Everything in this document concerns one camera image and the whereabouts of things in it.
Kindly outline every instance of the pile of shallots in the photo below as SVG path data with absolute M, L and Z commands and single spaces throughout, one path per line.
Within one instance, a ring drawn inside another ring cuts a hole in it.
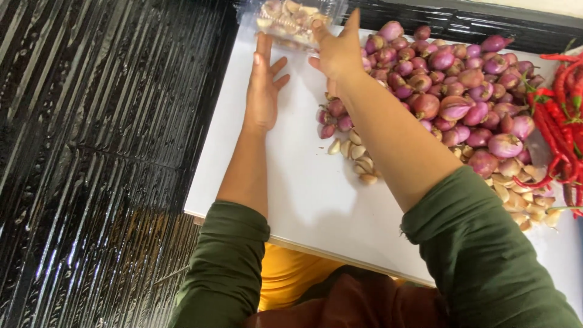
M 492 186 L 523 231 L 540 222 L 554 227 L 559 213 L 547 214 L 554 202 L 552 192 L 528 190 L 512 181 L 513 176 L 523 182 L 544 177 L 534 174 L 524 145 L 535 129 L 525 105 L 525 81 L 534 88 L 544 82 L 534 74 L 533 63 L 519 61 L 513 53 L 499 54 L 513 41 L 499 35 L 466 46 L 441 39 L 429 43 L 428 26 L 415 31 L 412 43 L 403 34 L 401 24 L 391 21 L 370 35 L 362 49 L 365 71 Z M 346 141 L 335 140 L 329 153 L 341 152 L 354 160 L 361 180 L 375 183 L 380 174 L 353 130 L 345 106 L 340 99 L 326 98 L 328 104 L 317 114 L 320 138 L 349 132 Z

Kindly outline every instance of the person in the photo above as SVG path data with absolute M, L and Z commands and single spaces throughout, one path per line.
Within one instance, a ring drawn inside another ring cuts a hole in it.
M 437 289 L 266 244 L 265 139 L 290 76 L 274 81 L 287 59 L 269 66 L 260 33 L 241 133 L 170 327 L 581 327 L 482 178 L 364 72 L 359 20 L 357 9 L 338 37 L 315 21 L 320 56 L 309 63 L 345 104 Z

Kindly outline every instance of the yellow clothing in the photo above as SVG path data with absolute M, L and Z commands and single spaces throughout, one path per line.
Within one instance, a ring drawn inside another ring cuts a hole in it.
M 344 263 L 265 243 L 259 310 L 288 308 Z

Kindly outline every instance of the clear plastic box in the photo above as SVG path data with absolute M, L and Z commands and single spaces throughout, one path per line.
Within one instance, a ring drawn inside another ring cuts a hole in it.
M 269 34 L 286 48 L 314 52 L 318 43 L 310 29 L 312 22 L 339 25 L 347 9 L 347 0 L 247 0 L 238 10 L 242 27 Z

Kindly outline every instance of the hand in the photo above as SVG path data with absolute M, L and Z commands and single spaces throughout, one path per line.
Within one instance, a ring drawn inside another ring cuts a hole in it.
M 286 74 L 273 81 L 273 77 L 287 64 L 287 58 L 282 57 L 273 66 L 271 60 L 270 36 L 259 32 L 257 50 L 253 53 L 253 70 L 247 88 L 247 109 L 243 126 L 267 132 L 273 128 L 278 118 L 278 93 L 290 80 Z
M 341 97 L 339 82 L 364 72 L 359 28 L 358 8 L 352 12 L 338 37 L 331 35 L 320 20 L 312 24 L 314 37 L 320 46 L 320 58 L 310 57 L 308 62 L 328 77 L 328 93 L 333 97 Z

